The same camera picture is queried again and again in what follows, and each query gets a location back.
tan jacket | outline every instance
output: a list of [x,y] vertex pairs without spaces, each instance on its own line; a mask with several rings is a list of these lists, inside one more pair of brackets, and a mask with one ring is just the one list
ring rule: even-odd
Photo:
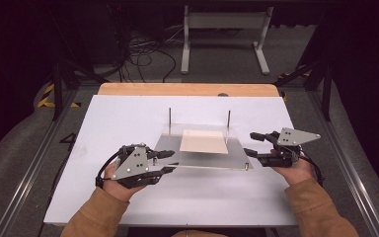
[[[302,237],[358,236],[353,226],[342,218],[329,195],[315,180],[307,180],[285,190],[298,221]],[[100,188],[76,212],[61,236],[99,237],[115,236],[118,223],[129,202],[123,202]],[[191,230],[191,237],[218,237],[223,235]],[[174,237],[186,236],[186,231]]]

white table surface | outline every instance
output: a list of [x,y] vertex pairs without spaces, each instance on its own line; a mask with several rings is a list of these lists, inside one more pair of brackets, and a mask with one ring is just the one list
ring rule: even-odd
[[[144,142],[151,148],[169,123],[230,126],[243,147],[268,153],[271,144],[250,132],[292,127],[280,97],[94,96],[57,185],[44,222],[65,224],[95,189],[95,177],[120,146]],[[127,226],[296,225],[284,194],[286,182],[249,158],[250,171],[177,168],[131,199],[120,224]]]

cable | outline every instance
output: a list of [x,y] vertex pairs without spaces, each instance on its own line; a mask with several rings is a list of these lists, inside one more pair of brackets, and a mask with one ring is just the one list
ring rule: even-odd
[[301,151],[301,152],[303,152],[303,154],[305,156],[299,156],[299,158],[303,159],[303,160],[305,160],[305,161],[307,161],[313,165],[313,167],[315,169],[315,173],[316,173],[316,180],[318,181],[319,185],[322,187],[325,178],[322,176],[322,172],[321,172],[319,166],[312,160],[312,158],[308,154],[306,154],[306,152],[304,152],[304,151]]
[[143,82],[146,83],[146,81],[144,80],[143,75],[141,74],[140,64],[138,63],[138,59],[140,58],[140,56],[141,56],[141,55],[139,55],[139,56],[137,57],[137,71],[138,71],[138,74],[140,74],[141,80],[143,80]]
[[171,56],[170,54],[168,54],[168,53],[166,53],[166,52],[164,52],[164,51],[162,51],[162,50],[159,50],[159,49],[158,49],[158,50],[156,50],[156,51],[161,52],[161,53],[163,53],[163,54],[169,56],[169,57],[174,61],[174,66],[172,67],[172,69],[169,70],[169,72],[168,72],[168,73],[162,78],[162,82],[165,83],[165,79],[169,76],[169,74],[171,74],[171,72],[174,71],[175,67],[177,66],[177,61],[175,60],[175,58],[174,58],[173,56]]
[[285,146],[281,146],[281,148],[284,148],[285,150],[291,152],[293,157],[297,156],[299,159],[302,159],[302,160],[309,162],[315,170],[317,182],[319,183],[319,185],[321,187],[323,186],[323,181],[325,180],[325,178],[322,176],[322,172],[321,172],[319,166],[312,160],[312,158],[308,154],[306,154],[306,152],[304,152],[303,150],[300,150],[300,152],[302,152],[304,154],[304,156],[302,156],[302,155],[297,155],[297,153],[295,153],[295,151],[293,151],[293,150],[291,150]]
[[119,75],[119,82],[122,82],[124,80],[125,82],[128,82],[127,79],[125,79],[124,73],[122,72],[122,67],[118,70],[118,75]]
[[124,63],[124,68],[125,68],[125,71],[127,72],[128,80],[131,81],[131,82],[134,82],[134,81],[131,80],[131,78],[130,78],[130,72],[128,71],[127,65],[126,65],[125,63]]
[[113,159],[115,159],[119,154],[119,151],[117,151],[110,159],[106,161],[106,163],[101,167],[100,171],[98,172],[97,178],[96,178],[96,185],[98,187],[102,188],[102,184],[104,183],[105,178],[102,178],[101,175],[103,174],[104,170],[107,168],[107,166],[110,165]]

metal rod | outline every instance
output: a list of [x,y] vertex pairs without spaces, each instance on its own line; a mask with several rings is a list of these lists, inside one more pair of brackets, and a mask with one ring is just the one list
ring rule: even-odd
[[206,166],[164,165],[164,164],[155,163],[155,166],[186,168],[186,169],[200,169],[200,170],[230,170],[230,171],[248,171],[249,170],[249,168],[246,169],[246,165],[244,168],[226,168],[226,167],[206,167]]
[[3,214],[0,220],[0,237],[7,236],[9,230],[14,224],[15,219],[18,213],[20,212],[24,204],[24,201],[27,199],[27,196],[36,180],[38,172],[46,158],[50,143],[55,133],[57,132],[61,122],[63,121],[63,118],[66,115],[66,112],[70,108],[69,105],[72,104],[73,99],[75,98],[75,95],[76,95],[76,91],[68,92],[61,114],[59,115],[56,121],[53,121],[50,124],[44,136],[44,139],[42,140],[41,145],[39,146],[38,151],[35,157],[33,158],[33,161],[29,169],[27,170],[23,180],[18,185],[17,190],[15,191],[11,202],[9,203],[7,209],[5,210],[5,213]]
[[230,126],[230,111],[229,114],[227,115],[227,128]]
[[310,70],[313,70],[315,69],[317,66],[319,66],[321,62],[320,61],[316,61],[316,62],[312,62],[310,63],[309,65],[306,65],[298,70],[295,70],[294,72],[292,72],[291,74],[289,74],[288,76],[276,81],[273,83],[274,86],[276,87],[280,87],[280,86],[283,86],[285,85],[286,83],[296,79],[297,77],[303,75],[304,73],[310,71]]

black cable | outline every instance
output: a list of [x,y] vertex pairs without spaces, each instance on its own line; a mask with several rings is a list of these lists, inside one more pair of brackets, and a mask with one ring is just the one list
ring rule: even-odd
[[134,54],[132,53],[130,56],[150,54],[160,47],[161,47],[161,45],[156,43],[155,41],[145,40],[145,41],[142,41],[142,42],[137,43],[137,44],[132,44],[132,42],[131,42],[131,46],[129,47],[129,51],[133,52]]
[[131,82],[134,82],[134,81],[131,80],[131,78],[130,78],[130,72],[128,71],[127,65],[126,65],[125,63],[124,63],[124,68],[125,68],[125,71],[127,72],[128,80],[131,81]]
[[118,76],[119,76],[119,82],[122,82],[122,80],[124,80],[124,82],[127,82],[127,80],[125,80],[124,78],[124,74],[122,73],[122,67],[118,69]]
[[169,56],[169,57],[174,61],[174,66],[172,67],[172,69],[169,70],[169,72],[168,72],[168,73],[162,78],[162,82],[165,83],[165,79],[169,76],[169,74],[171,74],[171,72],[174,71],[175,67],[177,66],[177,61],[175,60],[175,58],[174,58],[173,56],[171,56],[170,54],[168,54],[168,53],[166,53],[166,52],[164,52],[164,51],[162,51],[162,50],[159,50],[159,49],[158,49],[158,50],[156,50],[156,51],[158,51],[158,52],[160,52],[160,53],[163,53],[163,54]]
[[301,150],[300,152],[303,152],[303,154],[304,154],[304,156],[302,156],[302,155],[297,155],[293,150],[291,150],[285,146],[281,146],[281,148],[284,148],[285,150],[291,152],[292,156],[294,156],[294,155],[298,156],[299,159],[305,160],[305,161],[309,162],[311,165],[313,165],[313,168],[314,168],[315,174],[316,174],[316,180],[321,187],[323,186],[323,181],[325,180],[325,178],[322,176],[322,172],[321,172],[319,166],[312,160],[312,158],[308,154],[306,154],[306,152]]
[[[139,63],[139,60],[140,60],[140,57],[142,57],[142,56],[147,56],[147,58],[149,58],[149,61],[146,62],[146,63],[142,63],[142,64],[140,64],[140,63]],[[145,54],[145,53],[141,53],[141,54],[137,55],[137,59],[136,59],[136,60],[137,60],[137,61],[134,62],[134,61],[131,59],[131,60],[129,60],[129,62],[130,62],[131,64],[133,64],[134,66],[148,66],[148,65],[150,65],[150,64],[152,63],[152,61],[153,61],[152,57],[151,57],[149,54]]]
[[140,56],[137,57],[137,71],[138,71],[138,74],[140,74],[141,80],[143,80],[143,82],[146,83],[146,81],[144,80],[143,74],[141,74],[140,64],[138,63],[139,58],[140,58]]
[[304,152],[304,151],[302,151],[302,152],[305,156],[299,156],[299,158],[303,159],[303,160],[305,160],[305,161],[307,161],[313,165],[313,167],[315,169],[315,173],[316,173],[316,180],[319,183],[319,185],[322,187],[325,178],[322,176],[322,172],[321,172],[319,166],[312,160],[312,158],[306,152]]
[[106,170],[107,166],[110,165],[110,163],[112,162],[112,160],[115,159],[115,158],[118,156],[118,153],[119,153],[119,152],[117,151],[112,157],[110,157],[110,159],[108,159],[108,160],[106,161],[106,163],[103,165],[103,167],[101,167],[100,171],[98,172],[97,178],[101,178],[101,179],[103,179],[103,178],[101,177],[101,175],[103,174],[104,170]]

